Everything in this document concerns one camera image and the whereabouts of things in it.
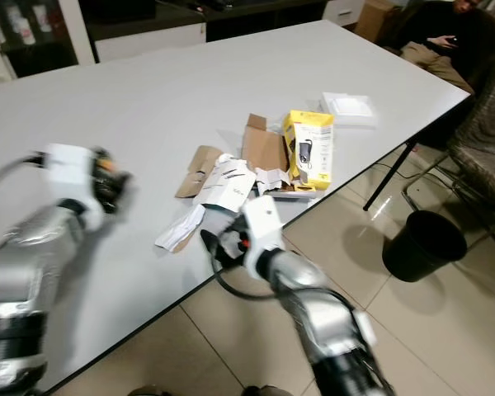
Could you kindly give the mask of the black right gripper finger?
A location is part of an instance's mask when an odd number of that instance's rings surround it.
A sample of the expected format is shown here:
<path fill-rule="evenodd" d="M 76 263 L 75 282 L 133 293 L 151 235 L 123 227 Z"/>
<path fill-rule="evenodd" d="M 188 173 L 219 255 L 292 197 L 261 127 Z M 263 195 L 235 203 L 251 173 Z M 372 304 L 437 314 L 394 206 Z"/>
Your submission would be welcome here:
<path fill-rule="evenodd" d="M 212 267 L 225 267 L 228 254 L 221 246 L 221 240 L 216 233 L 209 230 L 200 230 L 200 238 L 209 253 Z"/>

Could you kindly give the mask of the black rubbish bin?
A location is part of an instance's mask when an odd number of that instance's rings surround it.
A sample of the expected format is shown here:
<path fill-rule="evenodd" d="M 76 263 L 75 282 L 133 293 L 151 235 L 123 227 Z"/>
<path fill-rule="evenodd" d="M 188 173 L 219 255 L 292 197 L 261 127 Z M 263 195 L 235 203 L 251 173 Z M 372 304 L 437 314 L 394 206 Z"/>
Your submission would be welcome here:
<path fill-rule="evenodd" d="M 455 223 L 436 212 L 417 210 L 384 246 L 382 261 L 394 278 L 417 282 L 463 259 L 468 251 L 466 238 Z"/>

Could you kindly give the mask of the long white paper scrap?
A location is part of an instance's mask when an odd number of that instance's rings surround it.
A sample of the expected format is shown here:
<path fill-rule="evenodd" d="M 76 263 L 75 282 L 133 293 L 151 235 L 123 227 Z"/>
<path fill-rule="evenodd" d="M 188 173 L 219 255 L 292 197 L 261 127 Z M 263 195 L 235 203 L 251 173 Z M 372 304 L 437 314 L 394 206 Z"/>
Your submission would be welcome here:
<path fill-rule="evenodd" d="M 179 219 L 176 219 L 168 227 L 168 230 L 165 230 L 160 237 L 157 237 L 154 245 L 157 248 L 166 250 L 166 252 L 179 253 L 187 245 L 188 241 L 190 241 L 190 237 L 197 231 L 202 223 L 202 219 L 205 218 L 205 212 L 206 208 L 202 205 L 192 206 Z"/>

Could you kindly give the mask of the torn white printed carton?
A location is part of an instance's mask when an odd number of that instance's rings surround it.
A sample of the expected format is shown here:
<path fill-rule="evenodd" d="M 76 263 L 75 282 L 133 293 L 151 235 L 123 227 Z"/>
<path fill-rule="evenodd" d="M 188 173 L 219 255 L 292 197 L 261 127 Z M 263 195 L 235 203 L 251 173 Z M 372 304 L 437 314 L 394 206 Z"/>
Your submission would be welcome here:
<path fill-rule="evenodd" d="M 257 173 L 244 159 L 220 154 L 192 204 L 237 214 L 255 187 Z"/>

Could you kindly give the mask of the small crumpled white paper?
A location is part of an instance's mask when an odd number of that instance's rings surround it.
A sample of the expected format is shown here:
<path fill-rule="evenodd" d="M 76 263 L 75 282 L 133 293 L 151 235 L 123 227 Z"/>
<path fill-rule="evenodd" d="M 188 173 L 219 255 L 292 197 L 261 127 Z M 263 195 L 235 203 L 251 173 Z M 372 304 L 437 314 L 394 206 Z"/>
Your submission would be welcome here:
<path fill-rule="evenodd" d="M 296 199 L 289 174 L 279 169 L 255 168 L 256 190 L 259 196 L 270 195 L 274 199 Z"/>

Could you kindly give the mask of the flat brown cardboard piece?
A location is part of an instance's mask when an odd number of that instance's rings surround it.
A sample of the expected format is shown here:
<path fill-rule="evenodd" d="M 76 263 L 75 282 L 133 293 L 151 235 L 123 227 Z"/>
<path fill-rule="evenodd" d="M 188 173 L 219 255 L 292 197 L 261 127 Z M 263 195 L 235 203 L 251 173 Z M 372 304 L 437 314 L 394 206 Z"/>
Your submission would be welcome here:
<path fill-rule="evenodd" d="M 221 155 L 224 155 L 224 151 L 220 148 L 207 146 L 207 144 L 199 146 L 192 156 L 187 174 L 181 181 L 175 197 L 177 199 L 190 199 L 198 196 Z"/>

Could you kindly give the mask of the open brown cardboard box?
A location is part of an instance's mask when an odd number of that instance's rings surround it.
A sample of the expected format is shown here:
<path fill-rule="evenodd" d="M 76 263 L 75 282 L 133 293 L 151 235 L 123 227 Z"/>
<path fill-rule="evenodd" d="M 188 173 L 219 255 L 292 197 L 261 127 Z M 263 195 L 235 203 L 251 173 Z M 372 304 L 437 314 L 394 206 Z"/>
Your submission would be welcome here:
<path fill-rule="evenodd" d="M 285 153 L 284 135 L 267 128 L 266 117 L 250 114 L 243 135 L 241 158 L 247 161 L 248 168 L 262 171 L 290 168 L 288 154 Z"/>

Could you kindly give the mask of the white table with black legs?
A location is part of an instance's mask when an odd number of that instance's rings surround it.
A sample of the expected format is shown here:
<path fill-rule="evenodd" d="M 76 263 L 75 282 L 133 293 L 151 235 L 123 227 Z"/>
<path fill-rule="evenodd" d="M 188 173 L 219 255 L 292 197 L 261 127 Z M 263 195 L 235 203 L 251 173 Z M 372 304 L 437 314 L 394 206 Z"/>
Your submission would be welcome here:
<path fill-rule="evenodd" d="M 379 120 L 337 132 L 331 190 L 466 98 L 329 21 L 0 84 L 0 237 L 53 200 L 43 171 L 17 166 L 47 144 L 102 147 L 132 176 L 111 226 L 59 280 L 40 391 L 66 384 L 211 279 L 199 238 L 175 254 L 154 244 L 190 207 L 175 193 L 197 148 L 235 153 L 249 116 L 314 110 L 324 93 L 368 96 Z"/>

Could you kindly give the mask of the yellow product box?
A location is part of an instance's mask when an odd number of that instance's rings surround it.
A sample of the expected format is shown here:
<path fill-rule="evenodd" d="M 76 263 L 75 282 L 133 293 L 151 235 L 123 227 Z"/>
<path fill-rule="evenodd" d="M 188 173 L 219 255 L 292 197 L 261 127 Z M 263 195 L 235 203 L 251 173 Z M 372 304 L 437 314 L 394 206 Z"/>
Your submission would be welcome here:
<path fill-rule="evenodd" d="M 327 190 L 332 181 L 334 115 L 292 110 L 285 117 L 282 132 L 292 184 Z"/>

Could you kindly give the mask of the low white cabinet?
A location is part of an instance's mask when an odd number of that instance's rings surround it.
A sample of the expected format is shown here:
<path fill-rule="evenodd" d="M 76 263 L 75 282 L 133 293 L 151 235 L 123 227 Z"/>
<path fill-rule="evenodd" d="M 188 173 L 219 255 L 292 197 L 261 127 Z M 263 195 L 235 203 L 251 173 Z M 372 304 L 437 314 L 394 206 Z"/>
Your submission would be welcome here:
<path fill-rule="evenodd" d="M 201 45 L 206 42 L 206 31 L 205 23 L 187 24 L 172 29 L 101 39 L 94 42 L 94 49 L 97 50 L 100 63 L 107 63 L 107 61 L 147 54 L 154 50 Z"/>

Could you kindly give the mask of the white shelf cabinet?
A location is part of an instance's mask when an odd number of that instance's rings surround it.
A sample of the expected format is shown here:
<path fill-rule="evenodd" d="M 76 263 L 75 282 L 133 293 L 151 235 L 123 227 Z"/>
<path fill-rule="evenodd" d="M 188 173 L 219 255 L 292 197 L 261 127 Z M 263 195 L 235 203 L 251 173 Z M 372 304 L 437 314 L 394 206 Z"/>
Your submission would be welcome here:
<path fill-rule="evenodd" d="M 95 63 L 78 0 L 0 0 L 0 83 Z"/>

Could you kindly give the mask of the flat white box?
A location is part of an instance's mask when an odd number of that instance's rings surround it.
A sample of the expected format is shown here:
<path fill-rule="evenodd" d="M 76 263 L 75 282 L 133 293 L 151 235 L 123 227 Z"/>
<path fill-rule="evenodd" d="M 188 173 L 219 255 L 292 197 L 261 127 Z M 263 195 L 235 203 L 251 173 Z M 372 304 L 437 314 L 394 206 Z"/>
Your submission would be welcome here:
<path fill-rule="evenodd" d="M 375 106 L 368 96 L 323 92 L 322 110 L 333 116 L 337 127 L 375 129 L 379 124 Z"/>

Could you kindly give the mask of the brown checked fabric chair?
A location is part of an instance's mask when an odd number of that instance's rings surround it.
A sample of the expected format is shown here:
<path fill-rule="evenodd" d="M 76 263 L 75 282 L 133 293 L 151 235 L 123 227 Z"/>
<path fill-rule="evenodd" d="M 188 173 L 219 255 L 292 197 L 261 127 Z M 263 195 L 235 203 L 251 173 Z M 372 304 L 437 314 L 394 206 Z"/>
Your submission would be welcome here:
<path fill-rule="evenodd" d="M 454 132 L 445 153 L 403 185 L 403 198 L 413 210 L 420 207 L 409 195 L 410 188 L 433 169 L 444 172 L 441 163 L 447 159 L 459 169 L 451 175 L 454 185 L 449 189 L 469 207 L 470 214 L 475 216 L 482 210 L 495 218 L 495 76 L 486 92 L 478 96 L 469 117 Z M 480 223 L 486 233 L 470 244 L 472 248 L 485 238 L 495 241 L 495 226 L 486 224 L 484 219 Z"/>

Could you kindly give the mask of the seated person in khaki trousers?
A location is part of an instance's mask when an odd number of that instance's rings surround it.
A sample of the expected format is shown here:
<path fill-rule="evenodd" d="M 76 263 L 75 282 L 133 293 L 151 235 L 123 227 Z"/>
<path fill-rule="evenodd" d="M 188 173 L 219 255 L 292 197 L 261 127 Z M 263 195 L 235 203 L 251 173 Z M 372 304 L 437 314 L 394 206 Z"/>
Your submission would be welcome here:
<path fill-rule="evenodd" d="M 480 3 L 481 0 L 421 2 L 398 32 L 394 46 L 399 57 L 473 95 L 474 88 L 456 71 L 454 57 L 461 55 L 462 46 L 477 36 L 474 24 L 482 14 Z M 447 36 L 455 36 L 458 43 L 447 43 Z"/>

